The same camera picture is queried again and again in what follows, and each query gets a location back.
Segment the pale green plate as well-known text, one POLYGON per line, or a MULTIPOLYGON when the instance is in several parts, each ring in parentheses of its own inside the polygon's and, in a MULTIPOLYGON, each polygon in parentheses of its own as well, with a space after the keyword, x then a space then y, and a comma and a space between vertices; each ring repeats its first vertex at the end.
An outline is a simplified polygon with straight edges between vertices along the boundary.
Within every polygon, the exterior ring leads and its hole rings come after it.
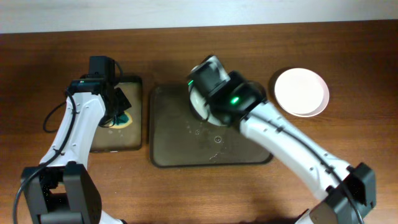
MULTIPOLYGON (((191 72, 197 71, 202 65, 205 63, 202 63, 201 65, 197 65, 192 69, 191 72)), ((226 70, 222 66, 220 62, 210 62, 210 68, 215 68, 216 72, 221 72, 221 79, 229 79, 226 76, 228 75, 226 73, 226 70)), ((189 100, 190 100, 190 107, 192 110, 192 113, 199 119, 200 121, 203 122, 208 122, 210 124, 213 124, 215 126, 226 126, 223 124, 220 120, 218 120, 216 117, 214 117, 210 111, 210 107, 206 104, 205 97, 201 95, 201 93, 198 91, 198 88, 195 84, 195 81, 193 81, 192 78, 188 82, 188 95, 189 95, 189 100)))

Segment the green yellow sponge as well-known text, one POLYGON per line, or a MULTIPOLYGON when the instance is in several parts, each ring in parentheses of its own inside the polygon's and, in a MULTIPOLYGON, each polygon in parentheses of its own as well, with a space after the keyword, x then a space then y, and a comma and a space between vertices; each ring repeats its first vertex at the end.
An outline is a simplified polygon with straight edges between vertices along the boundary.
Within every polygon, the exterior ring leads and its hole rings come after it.
POLYGON ((107 128, 124 129, 132 124, 132 117, 128 112, 124 112, 115 120, 106 125, 107 128))

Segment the pinkish white plate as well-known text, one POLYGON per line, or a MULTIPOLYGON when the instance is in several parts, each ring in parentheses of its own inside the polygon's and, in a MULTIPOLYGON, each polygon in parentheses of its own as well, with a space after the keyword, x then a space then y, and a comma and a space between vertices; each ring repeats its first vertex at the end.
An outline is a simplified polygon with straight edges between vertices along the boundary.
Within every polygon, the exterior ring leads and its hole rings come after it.
POLYGON ((324 79, 306 68, 290 68, 282 72, 275 81, 274 95, 286 112, 303 101, 330 100, 330 91, 324 79))

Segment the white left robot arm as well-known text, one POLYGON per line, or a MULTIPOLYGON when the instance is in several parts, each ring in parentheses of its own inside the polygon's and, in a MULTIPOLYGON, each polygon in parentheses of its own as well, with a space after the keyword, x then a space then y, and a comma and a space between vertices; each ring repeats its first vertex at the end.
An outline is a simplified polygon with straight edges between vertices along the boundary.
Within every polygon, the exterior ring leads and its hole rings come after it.
POLYGON ((117 85, 120 65, 107 56, 91 56, 89 71, 65 90, 65 113, 56 137, 39 165, 26 167, 16 193, 12 221, 25 197, 33 223, 122 223, 102 208, 100 193, 88 171, 95 132, 125 128, 132 122, 130 102, 117 85))

